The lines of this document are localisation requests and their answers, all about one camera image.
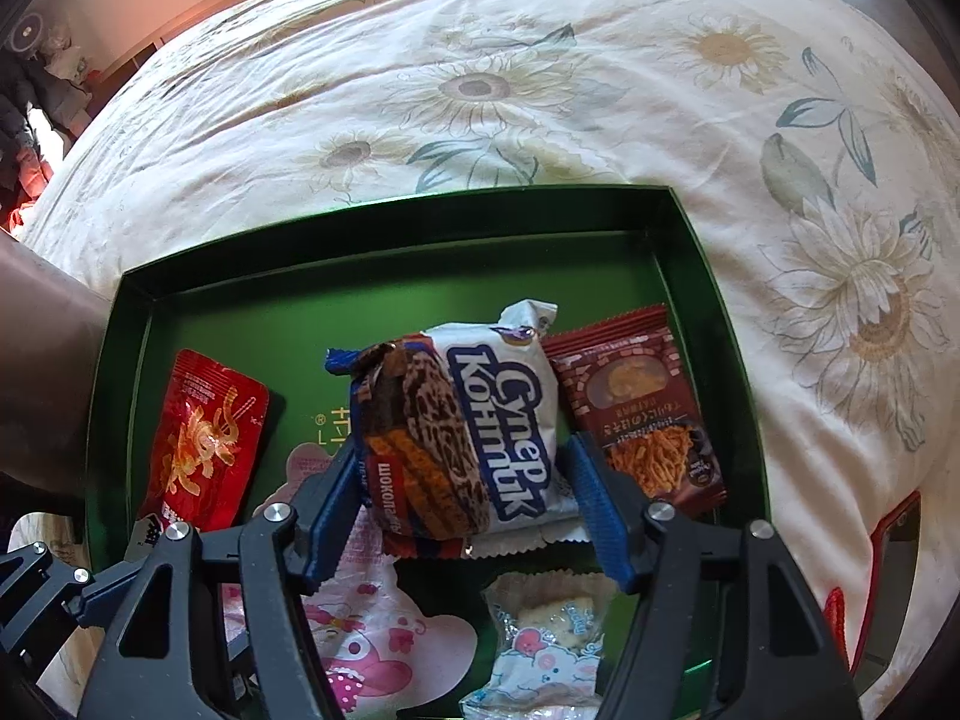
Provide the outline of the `pink cartoon character snack bag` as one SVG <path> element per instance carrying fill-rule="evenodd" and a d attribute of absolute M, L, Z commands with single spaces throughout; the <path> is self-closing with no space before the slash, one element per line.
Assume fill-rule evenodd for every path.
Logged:
<path fill-rule="evenodd" d="M 448 697 L 472 666 L 475 629 L 459 616 L 423 613 L 400 590 L 363 504 L 337 502 L 320 546 L 332 554 L 339 541 L 332 577 L 301 603 L 343 717 L 395 718 Z"/>

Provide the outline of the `white pink cartoon candy packet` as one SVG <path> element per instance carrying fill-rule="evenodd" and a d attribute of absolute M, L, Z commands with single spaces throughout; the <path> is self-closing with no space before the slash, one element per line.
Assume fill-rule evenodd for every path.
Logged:
<path fill-rule="evenodd" d="M 485 592 L 498 652 L 487 684 L 460 700 L 466 718 L 594 718 L 604 621 L 617 585 L 607 575 L 505 574 Z"/>

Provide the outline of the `blue white chocolate wafer pack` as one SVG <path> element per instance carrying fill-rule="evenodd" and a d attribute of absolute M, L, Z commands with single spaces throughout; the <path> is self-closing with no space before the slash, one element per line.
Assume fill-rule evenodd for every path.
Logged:
<path fill-rule="evenodd" d="M 583 543 L 558 470 L 560 394 L 545 355 L 553 302 L 332 349 L 348 379 L 364 504 L 394 557 L 500 557 Z"/>

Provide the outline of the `red noodle snack packet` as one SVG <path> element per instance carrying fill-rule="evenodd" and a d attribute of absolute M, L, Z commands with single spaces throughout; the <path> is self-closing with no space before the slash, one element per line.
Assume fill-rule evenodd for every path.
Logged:
<path fill-rule="evenodd" d="M 231 527 L 257 460 L 270 390 L 194 349 L 179 351 L 149 452 L 137 515 Z"/>

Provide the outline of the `red framed phone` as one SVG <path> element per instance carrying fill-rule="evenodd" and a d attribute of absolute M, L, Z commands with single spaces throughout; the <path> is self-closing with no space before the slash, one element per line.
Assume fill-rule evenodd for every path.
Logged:
<path fill-rule="evenodd" d="M 866 609 L 852 652 L 846 644 L 846 601 L 835 587 L 823 616 L 859 694 L 889 669 L 907 619 L 918 564 L 921 494 L 913 491 L 885 515 L 871 535 L 872 562 Z"/>

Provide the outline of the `maroon noodle snack packet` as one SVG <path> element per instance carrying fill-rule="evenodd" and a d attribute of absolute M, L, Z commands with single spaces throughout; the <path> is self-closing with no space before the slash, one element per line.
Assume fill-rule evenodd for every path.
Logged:
<path fill-rule="evenodd" d="M 610 468 L 692 517 L 726 499 L 665 305 L 550 335 L 542 346 L 574 424 Z"/>

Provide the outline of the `green storage box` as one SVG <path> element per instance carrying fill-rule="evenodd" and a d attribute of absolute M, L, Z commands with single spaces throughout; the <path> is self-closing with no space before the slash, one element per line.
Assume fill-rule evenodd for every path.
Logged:
<path fill-rule="evenodd" d="M 86 523 L 96 566 L 127 546 L 174 358 L 194 349 L 262 382 L 272 401 L 251 496 L 329 417 L 347 385 L 332 348 L 364 348 L 444 322 L 555 302 L 563 328 L 641 305 L 669 309 L 737 527 L 768 509 L 757 415 L 736 333 L 695 231 L 662 187 L 568 185 L 425 195 L 355 206 L 199 245 L 127 271 L 94 378 Z"/>

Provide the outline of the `floral white bed quilt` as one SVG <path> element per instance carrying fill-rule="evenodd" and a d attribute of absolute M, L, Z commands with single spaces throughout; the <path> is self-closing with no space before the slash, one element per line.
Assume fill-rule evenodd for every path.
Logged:
<path fill-rule="evenodd" d="M 103 296 L 288 218 L 453 188 L 675 188 L 736 327 L 773 517 L 844 633 L 921 505 L 880 717 L 958 595 L 958 117 L 841 0 L 251 0 L 161 47 L 23 241 Z"/>

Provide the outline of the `hanging dark jackets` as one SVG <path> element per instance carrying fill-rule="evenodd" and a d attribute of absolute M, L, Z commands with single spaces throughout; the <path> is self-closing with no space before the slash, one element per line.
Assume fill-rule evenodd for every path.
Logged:
<path fill-rule="evenodd" d="M 49 29 L 28 11 L 2 34 L 2 229 L 23 224 L 78 135 L 89 124 L 89 94 L 78 80 L 82 49 L 67 28 Z"/>

